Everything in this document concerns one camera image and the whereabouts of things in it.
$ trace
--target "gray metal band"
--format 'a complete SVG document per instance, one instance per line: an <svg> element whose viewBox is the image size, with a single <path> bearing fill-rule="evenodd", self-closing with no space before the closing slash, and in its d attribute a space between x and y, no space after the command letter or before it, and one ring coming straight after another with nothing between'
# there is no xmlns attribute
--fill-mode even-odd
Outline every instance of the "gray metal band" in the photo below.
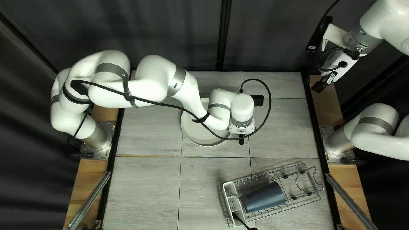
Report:
<svg viewBox="0 0 409 230"><path fill-rule="evenodd" d="M388 122L377 118L377 117L363 117L361 118L361 120L359 120L358 124L374 124L377 125L379 127L382 127L386 130L386 132L389 133L389 135L392 135L393 133L393 127L391 126L391 124L389 124Z"/></svg>
<svg viewBox="0 0 409 230"><path fill-rule="evenodd" d="M119 65L112 63L101 63L95 68L95 73L110 72L120 76L124 81L129 80L128 73Z"/></svg>
<svg viewBox="0 0 409 230"><path fill-rule="evenodd" d="M174 96L182 87L184 79L186 78L186 71L176 67L175 75L168 86L168 96Z"/></svg>
<svg viewBox="0 0 409 230"><path fill-rule="evenodd" d="M52 96L52 98L51 98L51 104L54 104L54 103L59 102L59 101L60 101L60 97L58 96L58 94Z"/></svg>
<svg viewBox="0 0 409 230"><path fill-rule="evenodd" d="M356 47L362 47L363 51L361 54L370 53L383 41L383 39L373 37L366 33L359 23L352 30L348 31L344 37L347 48L354 51Z"/></svg>
<svg viewBox="0 0 409 230"><path fill-rule="evenodd" d="M231 112L230 107L228 107L227 105L218 104L218 103L209 105L209 106L207 107L207 109L210 109L210 108L213 108L213 107L225 108L225 109L227 109L229 112Z"/></svg>
<svg viewBox="0 0 409 230"><path fill-rule="evenodd" d="M245 128L245 127L249 126L249 125L251 124L252 120L253 120L253 117L251 117L249 120L247 120L247 121L245 121L245 122L238 122L238 121L236 121L235 119L231 118L231 122L232 122L236 127L239 127L239 128Z"/></svg>

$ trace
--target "dark curtain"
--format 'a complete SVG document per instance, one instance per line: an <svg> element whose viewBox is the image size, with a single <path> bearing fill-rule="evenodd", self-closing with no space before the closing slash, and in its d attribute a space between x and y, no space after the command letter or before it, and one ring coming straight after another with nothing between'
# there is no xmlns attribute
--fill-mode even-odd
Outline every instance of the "dark curtain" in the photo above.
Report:
<svg viewBox="0 0 409 230"><path fill-rule="evenodd" d="M387 72L392 74L383 83L374 86L371 93L357 99L357 106L346 114L347 119L352 119L374 103L388 104L398 111L397 127L409 115L409 58L403 56ZM358 167L358 172L372 221L380 230L407 229L409 220L404 210L409 206L409 161L361 149L354 149L354 152L366 162Z"/></svg>
<svg viewBox="0 0 409 230"><path fill-rule="evenodd" d="M49 121L53 80L0 34L0 229L62 229L78 161Z"/></svg>
<svg viewBox="0 0 409 230"><path fill-rule="evenodd" d="M221 0L0 1L0 12L58 69L92 53L124 52L137 67L157 54L214 69Z"/></svg>

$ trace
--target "table surface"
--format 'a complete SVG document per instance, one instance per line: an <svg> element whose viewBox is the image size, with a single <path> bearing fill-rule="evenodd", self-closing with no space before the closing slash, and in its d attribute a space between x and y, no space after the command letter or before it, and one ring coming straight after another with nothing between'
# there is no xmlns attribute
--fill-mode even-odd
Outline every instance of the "table surface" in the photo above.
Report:
<svg viewBox="0 0 409 230"><path fill-rule="evenodd" d="M201 96L213 88L238 92L249 78L264 81L272 92L272 109L264 127L246 139L214 147L190 142L180 127L181 112L148 106L125 109L108 195L105 230L229 229L218 199L223 182L285 165L319 167L314 134L299 72L192 72ZM248 82L244 92L267 92ZM172 98L165 102L179 104ZM268 99L256 107L261 122ZM321 171L317 179L323 181ZM325 191L322 200L253 221L259 229L332 229Z"/></svg>

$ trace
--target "black cable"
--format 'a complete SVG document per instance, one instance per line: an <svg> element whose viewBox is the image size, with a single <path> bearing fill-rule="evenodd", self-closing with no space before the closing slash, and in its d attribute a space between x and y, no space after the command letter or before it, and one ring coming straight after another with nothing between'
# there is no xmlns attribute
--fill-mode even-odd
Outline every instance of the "black cable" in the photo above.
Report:
<svg viewBox="0 0 409 230"><path fill-rule="evenodd" d="M221 136L215 134L215 133L214 133L209 127L207 127L204 123L202 123L202 125L203 125L211 134L213 134L214 136L216 136L216 137L218 137L218 138L220 138L220 139L222 139L222 140L241 140L241 139L248 138L249 136L255 134L257 131L259 131L259 130L261 129L261 127L263 127L264 123L267 121L268 115L270 114L270 110L271 110L271 93L270 93L270 89L268 88L268 86L267 86L263 81L261 81L261 80L259 80L259 79L252 78L252 79L247 79L247 80L245 80L245 81L241 84L240 92L243 92L243 84L246 83L246 82L248 82L248 81L258 81L258 82L262 83L262 84L264 85L264 87L267 89L268 97L269 97L269 99L270 99L270 103L269 103L269 105L268 105L267 115L265 116L264 121L261 123L261 125L260 125L256 130L254 130L254 132L250 133L250 134L247 135L247 136L238 137L238 138L225 138L225 137L221 137ZM113 93L116 93L116 94L125 96L125 93L123 93L123 92L120 92L120 91L117 91L117 90L114 90L114 89L111 89L111 88L108 88L108 87L106 87L106 86L102 86L102 85L99 85L99 84L97 84L97 83L90 82L90 81L73 80L73 81L71 81L71 83L83 83L83 84L88 84L88 85L96 86L96 87L102 88L102 89L104 89L104 90L108 90L108 91L110 91L110 92L113 92ZM185 111L186 113L192 115L196 120L199 120L199 118L198 118L196 115L194 115L191 111L189 111L189 110L187 110L187 109L185 109L185 108L183 108L183 107L179 107L179 106L175 106L175 105L170 105L170 104L165 104L165 103L160 103L160 102L155 102L155 101L150 101L150 100L146 100L146 99L143 99L143 98L140 98L140 97L135 97L135 96L131 96L131 97L132 97L133 99L135 99L135 100L143 101L143 102L150 103L150 104L154 104L154 105L159 105L159 106L165 106L165 107L171 107L171 108L180 109L180 110Z"/></svg>
<svg viewBox="0 0 409 230"><path fill-rule="evenodd" d="M85 118L87 117L87 115L88 115L90 109L91 109L91 104L88 106L87 111L85 111L85 115L84 115L84 117L82 118L82 121L81 121L81 123L79 124L77 131L75 131L74 137L78 134L79 130L81 129L82 124L84 124Z"/></svg>
<svg viewBox="0 0 409 230"><path fill-rule="evenodd" d="M327 11L325 11L324 15L322 16L321 20L319 21L319 23L322 25L323 20L325 19L325 17L327 16L327 14L332 10L332 8L339 2L340 0L336 0L328 9Z"/></svg>
<svg viewBox="0 0 409 230"><path fill-rule="evenodd" d="M318 69L319 71L328 72L328 71L337 70L337 69L339 69L339 68L341 68L341 67L345 67L345 65L340 65L340 64L338 64L337 67L334 67L334 68L331 68L331 69L321 69L321 67L320 67L320 62L321 62L322 56L324 56L325 54L327 54L327 53L329 53L329 52L331 52L331 51L334 51L334 50L342 50L342 51L344 51L345 49L335 47L335 48L328 49L328 50L326 50L324 53L320 54L320 55L318 56L318 60L317 60L317 69Z"/></svg>

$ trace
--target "wooden board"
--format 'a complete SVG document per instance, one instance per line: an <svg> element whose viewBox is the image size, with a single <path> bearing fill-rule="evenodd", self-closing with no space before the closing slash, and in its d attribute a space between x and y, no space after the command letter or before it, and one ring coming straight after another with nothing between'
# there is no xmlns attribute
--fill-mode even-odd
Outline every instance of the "wooden board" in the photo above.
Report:
<svg viewBox="0 0 409 230"><path fill-rule="evenodd" d="M335 180L337 180L364 213L371 218L356 165L329 165L329 168ZM342 226L345 230L366 230L361 221L355 216L338 193L335 193L335 198L337 200Z"/></svg>
<svg viewBox="0 0 409 230"><path fill-rule="evenodd" d="M311 75L310 86L320 79L320 75ZM330 84L321 93L311 91L311 94L320 125L337 125L344 122L334 84Z"/></svg>
<svg viewBox="0 0 409 230"><path fill-rule="evenodd" d="M103 178L107 165L108 161L105 160L81 159L71 194L70 204L68 205L67 216L65 217L64 228L69 224L89 194ZM95 199L91 208L82 219L78 229L93 227L97 218L100 198L101 194Z"/></svg>
<svg viewBox="0 0 409 230"><path fill-rule="evenodd" d="M104 108L94 105L92 118L96 121L115 122L117 121L119 108Z"/></svg>

